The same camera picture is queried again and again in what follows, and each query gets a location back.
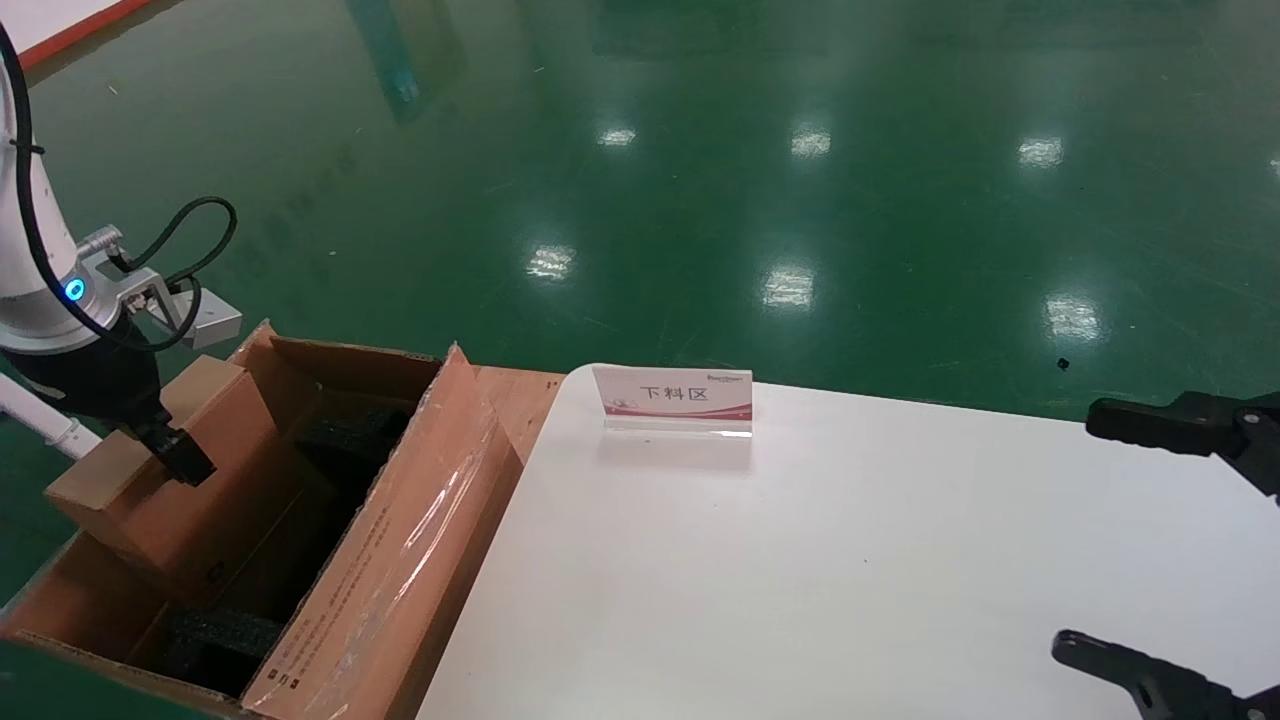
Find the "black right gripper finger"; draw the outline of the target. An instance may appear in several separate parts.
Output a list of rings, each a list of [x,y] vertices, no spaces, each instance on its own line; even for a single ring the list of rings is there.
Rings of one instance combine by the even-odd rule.
[[[1119,398],[1091,404],[1085,430],[1171,454],[1219,456],[1261,495],[1279,497],[1279,393],[1231,398],[1184,392],[1164,406]]]
[[[1075,630],[1060,630],[1051,656],[1124,689],[1143,719],[1277,719],[1279,687],[1249,697],[1188,667]]]

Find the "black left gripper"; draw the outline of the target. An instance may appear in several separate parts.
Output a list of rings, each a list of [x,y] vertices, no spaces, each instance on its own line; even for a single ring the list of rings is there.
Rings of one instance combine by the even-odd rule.
[[[138,439],[184,486],[201,486],[212,460],[184,429],[172,427],[161,402],[155,356],[173,338],[150,342],[129,315],[102,337],[67,316],[52,325],[19,328],[3,320],[3,356],[24,383],[64,413],[91,416]]]

